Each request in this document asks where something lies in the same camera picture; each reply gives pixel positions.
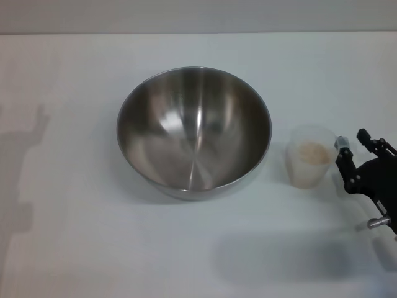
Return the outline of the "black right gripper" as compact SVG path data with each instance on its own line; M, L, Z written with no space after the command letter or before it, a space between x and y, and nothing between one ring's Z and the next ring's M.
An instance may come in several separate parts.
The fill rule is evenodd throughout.
M381 213L380 218L368 221L369 228L386 225L396 232L396 149L384 138L372 139L365 129L358 131L357 139L377 157L392 157L375 158L356 168L348 138L336 137L336 166L342 176L344 189L349 194L367 196Z

